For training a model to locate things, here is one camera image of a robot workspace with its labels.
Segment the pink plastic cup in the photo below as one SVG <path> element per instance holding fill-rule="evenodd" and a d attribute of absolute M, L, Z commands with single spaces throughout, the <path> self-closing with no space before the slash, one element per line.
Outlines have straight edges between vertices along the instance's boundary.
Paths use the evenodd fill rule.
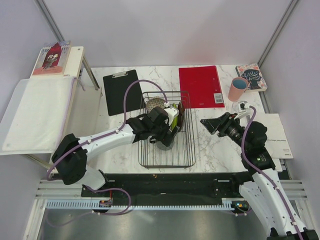
<path fill-rule="evenodd" d="M 229 88 L 228 99 L 231 102 L 236 102 L 236 101 L 238 101 L 240 99 L 240 97 L 242 96 L 242 94 L 246 90 L 244 91 L 244 90 L 236 89 L 235 87 L 232 86 L 232 81 L 231 81 L 231 85 L 230 85 L 230 88 Z"/>

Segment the light blue plastic cup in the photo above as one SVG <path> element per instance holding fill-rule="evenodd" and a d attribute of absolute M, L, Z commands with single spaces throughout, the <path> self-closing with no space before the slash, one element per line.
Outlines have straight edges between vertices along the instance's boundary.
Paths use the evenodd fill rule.
<path fill-rule="evenodd" d="M 237 90 L 243 90 L 245 91 L 248 86 L 249 83 L 245 78 L 242 77 L 236 77 L 232 80 L 232 84 L 231 84 L 234 88 L 236 88 Z"/>

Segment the grey ceramic mug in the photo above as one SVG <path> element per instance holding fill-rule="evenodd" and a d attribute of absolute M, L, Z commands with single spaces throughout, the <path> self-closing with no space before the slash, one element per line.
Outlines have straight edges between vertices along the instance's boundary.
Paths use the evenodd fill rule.
<path fill-rule="evenodd" d="M 149 139 L 150 144 L 154 144 L 158 149 L 163 150 L 163 151 L 168 151 L 172 149 L 174 146 L 174 138 L 169 136 L 169 137 L 151 137 Z"/>

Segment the clear drinking glass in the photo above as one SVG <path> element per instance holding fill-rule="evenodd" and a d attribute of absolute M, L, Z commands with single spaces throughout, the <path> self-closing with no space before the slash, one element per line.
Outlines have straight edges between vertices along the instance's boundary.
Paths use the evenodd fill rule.
<path fill-rule="evenodd" d="M 245 100 L 241 100 L 241 101 L 234 102 L 232 104 L 232 108 L 237 114 L 245 113 L 247 109 L 250 108 L 250 104 Z"/>

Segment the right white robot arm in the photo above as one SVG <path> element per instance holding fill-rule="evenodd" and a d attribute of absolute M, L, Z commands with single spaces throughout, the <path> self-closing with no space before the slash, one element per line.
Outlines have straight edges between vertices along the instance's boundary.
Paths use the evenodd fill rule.
<path fill-rule="evenodd" d="M 250 120 L 246 127 L 242 127 L 238 115 L 229 112 L 200 122 L 210 134 L 229 137 L 240 146 L 246 171 L 233 175 L 229 191 L 249 203 L 268 240 L 319 239 L 317 232 L 300 219 L 282 187 L 274 161 L 265 147 L 266 126 Z"/>

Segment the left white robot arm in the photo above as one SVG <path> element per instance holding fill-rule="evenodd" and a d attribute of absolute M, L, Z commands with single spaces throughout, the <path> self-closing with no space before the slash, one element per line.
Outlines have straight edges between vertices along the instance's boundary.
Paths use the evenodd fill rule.
<path fill-rule="evenodd" d="M 91 168 L 88 163 L 96 156 L 117 148 L 150 139 L 170 147 L 178 132 L 171 125 L 179 115 L 175 107 L 155 107 L 149 113 L 127 119 L 120 127 L 94 135 L 76 137 L 66 135 L 51 160 L 65 185 L 86 185 L 99 197 L 106 196 L 110 185 L 102 171 Z"/>

